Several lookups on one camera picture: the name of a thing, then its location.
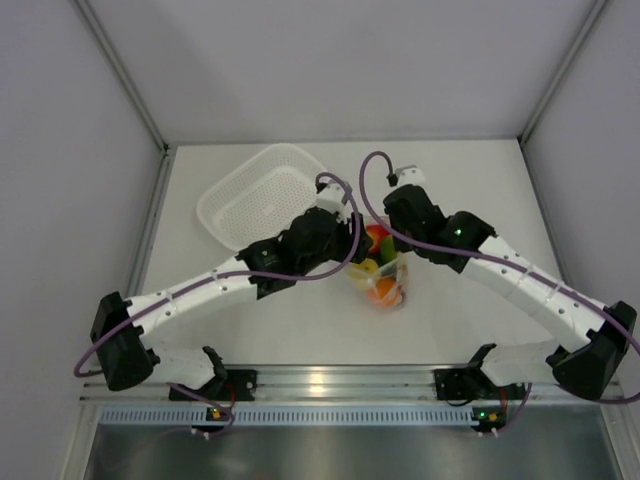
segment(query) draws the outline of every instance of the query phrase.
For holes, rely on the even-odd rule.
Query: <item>bag of fruit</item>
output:
[[[362,263],[351,263],[345,268],[347,277],[375,306],[382,309],[399,307],[404,302],[407,285],[405,257],[396,252],[393,237],[373,218],[365,217],[365,228],[373,246]]]

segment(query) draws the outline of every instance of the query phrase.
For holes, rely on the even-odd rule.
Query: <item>white wall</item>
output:
[[[169,141],[515,137],[593,0],[90,0]]]
[[[0,478],[54,478],[158,153],[66,1],[0,3]]]
[[[640,2],[611,3],[527,153],[575,286],[640,311]],[[638,362],[621,369],[627,394]]]

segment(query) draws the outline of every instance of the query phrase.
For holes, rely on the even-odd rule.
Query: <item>white table surface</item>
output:
[[[558,269],[516,140],[307,143],[300,147],[357,188],[362,159],[386,151],[396,167],[415,164],[445,214],[469,210],[529,260]],[[183,146],[162,208],[143,290],[165,288],[211,270],[234,252],[199,223],[195,206],[218,180],[265,145]],[[383,161],[368,173],[382,211]],[[377,311],[343,274],[299,283],[260,302],[230,307],[168,341],[211,345],[227,364],[442,364],[466,362],[484,343],[547,340],[549,334],[500,297],[447,267],[409,258],[410,286],[398,311]]]

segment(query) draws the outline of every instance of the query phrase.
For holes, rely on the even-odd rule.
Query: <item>orange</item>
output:
[[[382,308],[391,308],[402,301],[402,290],[391,277],[378,280],[375,288],[367,292],[367,297],[374,305]]]

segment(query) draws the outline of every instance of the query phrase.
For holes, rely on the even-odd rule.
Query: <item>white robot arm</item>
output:
[[[105,296],[91,340],[107,386],[119,391],[143,381],[176,383],[214,398],[227,376],[215,350],[175,347],[164,339],[230,305],[313,279],[307,274],[327,261],[362,262],[372,241],[356,234],[364,232],[362,216],[347,215],[343,187],[333,181],[319,184],[316,203],[278,236],[254,242],[198,277],[126,300],[118,292]]]
[[[635,310],[624,302],[607,307],[578,295],[522,257],[493,227],[469,212],[445,217],[429,200],[422,187],[424,175],[417,167],[396,170],[389,182],[394,190],[384,205],[391,227],[407,241],[435,246],[427,250],[394,238],[398,250],[414,251],[487,286],[554,337],[536,344],[481,347],[464,369],[441,372],[439,396],[483,398],[495,392],[495,387],[542,382],[558,383],[582,398],[599,399],[628,349],[627,340],[604,321],[602,311],[633,332]],[[478,256],[457,254],[462,250]]]
[[[389,181],[394,190],[384,199],[384,206],[391,227],[401,232],[394,238],[396,250],[413,251],[486,285],[554,337],[538,344],[482,346],[465,367],[435,373],[438,398],[494,398],[503,386],[537,382],[558,383],[582,398],[600,398],[628,342],[599,312],[611,315],[632,332],[635,310],[624,302],[607,307],[577,297],[469,212],[445,217],[421,186],[424,175],[418,168],[397,170]],[[370,207],[364,195],[363,200]],[[229,305],[289,288],[324,262],[363,261],[371,240],[362,235],[353,250],[355,235],[350,225],[357,224],[363,231],[363,222],[359,215],[347,218],[345,205],[346,192],[340,185],[322,184],[317,206],[296,218],[289,229],[253,243],[216,269],[149,295],[123,300],[116,292],[104,297],[91,339],[108,387],[123,390],[149,379],[182,384],[201,396],[215,398],[227,375],[215,350],[172,347],[163,339]],[[420,247],[415,241],[432,248]],[[463,250],[477,255],[461,255]],[[584,308],[584,302],[590,307]],[[76,366],[76,375],[88,374],[79,373]]]

